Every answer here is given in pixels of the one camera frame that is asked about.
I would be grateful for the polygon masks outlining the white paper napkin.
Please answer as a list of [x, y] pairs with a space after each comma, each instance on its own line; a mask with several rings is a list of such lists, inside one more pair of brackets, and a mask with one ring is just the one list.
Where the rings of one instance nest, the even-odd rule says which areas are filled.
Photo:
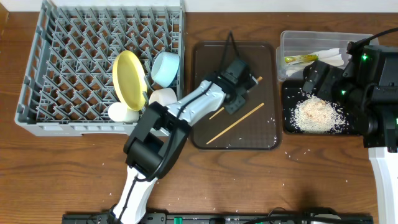
[[[344, 65], [345, 61], [343, 60], [343, 56], [340, 53], [339, 48], [329, 49], [329, 50], [321, 50], [318, 52], [313, 52], [310, 54], [318, 55], [318, 60], [321, 62], [328, 63], [333, 66], [342, 66]], [[287, 69], [285, 74], [289, 77], [301, 70], [303, 70], [306, 66], [311, 65], [314, 61], [309, 63], [300, 63], [295, 65], [287, 64]]]

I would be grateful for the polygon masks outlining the wooden chopstick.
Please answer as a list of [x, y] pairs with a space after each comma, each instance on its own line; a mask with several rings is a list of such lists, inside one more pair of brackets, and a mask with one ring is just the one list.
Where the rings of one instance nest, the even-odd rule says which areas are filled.
[[[258, 84], [263, 78], [262, 77], [258, 77], [256, 80], [256, 83]], [[217, 112], [215, 112], [211, 117], [209, 117], [210, 119], [213, 119], [215, 116], [217, 116], [220, 112], [222, 112], [224, 110], [224, 107], [221, 107]]]
[[225, 128], [224, 130], [222, 130], [220, 133], [218, 133], [215, 137], [211, 138], [208, 142], [206, 142], [206, 145], [208, 145], [209, 143], [213, 142], [214, 140], [216, 140], [217, 138], [219, 138], [220, 136], [224, 135], [225, 133], [227, 133], [230, 129], [232, 129], [233, 127], [235, 127], [237, 124], [239, 124], [240, 122], [242, 122], [243, 120], [245, 120], [247, 117], [249, 117], [250, 115], [252, 115], [254, 112], [256, 112], [257, 110], [259, 110], [260, 108], [262, 108], [265, 105], [265, 103], [261, 103], [259, 105], [257, 105], [255, 108], [253, 108], [250, 112], [246, 113], [244, 116], [242, 116], [241, 118], [239, 118], [238, 120], [236, 120], [234, 123], [230, 124], [227, 128]]

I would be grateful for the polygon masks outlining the green orange snack wrapper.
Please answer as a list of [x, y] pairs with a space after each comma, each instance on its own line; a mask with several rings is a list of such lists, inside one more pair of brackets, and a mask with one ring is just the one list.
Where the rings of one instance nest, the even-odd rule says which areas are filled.
[[300, 63], [309, 63], [318, 60], [318, 55], [316, 54], [306, 54], [306, 55], [296, 55], [284, 57], [284, 62], [286, 64], [295, 65]]

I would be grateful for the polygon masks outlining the light blue bowl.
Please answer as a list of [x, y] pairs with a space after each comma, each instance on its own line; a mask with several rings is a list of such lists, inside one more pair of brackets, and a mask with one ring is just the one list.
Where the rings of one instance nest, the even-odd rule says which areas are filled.
[[161, 52], [155, 59], [151, 70], [151, 77], [162, 88], [170, 86], [177, 75], [180, 65], [178, 54]]

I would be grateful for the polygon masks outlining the pink white bowl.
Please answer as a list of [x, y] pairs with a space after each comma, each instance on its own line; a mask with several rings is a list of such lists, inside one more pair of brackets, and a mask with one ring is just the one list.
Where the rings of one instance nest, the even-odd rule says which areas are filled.
[[173, 89], [163, 88], [152, 92], [149, 98], [149, 104], [158, 102], [162, 106], [166, 106], [177, 102], [177, 96]]

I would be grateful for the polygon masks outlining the yellow plate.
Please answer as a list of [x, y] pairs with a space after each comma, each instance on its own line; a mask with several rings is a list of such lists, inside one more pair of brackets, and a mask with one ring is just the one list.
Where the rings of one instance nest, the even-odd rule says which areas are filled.
[[145, 72], [138, 57], [131, 51], [122, 51], [113, 63], [113, 85], [119, 101], [133, 111], [143, 109], [147, 92]]

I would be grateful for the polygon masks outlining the white paper cup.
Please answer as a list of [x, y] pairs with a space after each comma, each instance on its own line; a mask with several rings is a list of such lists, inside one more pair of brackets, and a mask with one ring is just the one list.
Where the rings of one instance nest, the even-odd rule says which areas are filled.
[[134, 123], [139, 120], [139, 112], [131, 110], [121, 102], [115, 102], [108, 108], [109, 117], [115, 122]]

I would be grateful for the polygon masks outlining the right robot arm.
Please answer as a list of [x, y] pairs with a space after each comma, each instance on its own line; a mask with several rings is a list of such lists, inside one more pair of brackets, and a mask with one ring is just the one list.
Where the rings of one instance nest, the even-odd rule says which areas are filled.
[[397, 223], [397, 48], [350, 43], [344, 69], [322, 61], [305, 67], [303, 90], [339, 104], [363, 136], [377, 189], [380, 223]]

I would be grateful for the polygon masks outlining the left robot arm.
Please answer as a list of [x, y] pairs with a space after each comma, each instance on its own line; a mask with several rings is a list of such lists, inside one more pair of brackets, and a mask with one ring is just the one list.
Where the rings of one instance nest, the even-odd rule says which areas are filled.
[[246, 92], [257, 85], [249, 65], [239, 58], [209, 74], [190, 94], [162, 106], [152, 103], [126, 141], [127, 178], [108, 223], [139, 223], [154, 185], [176, 163], [192, 127], [223, 107], [229, 114], [243, 107]]

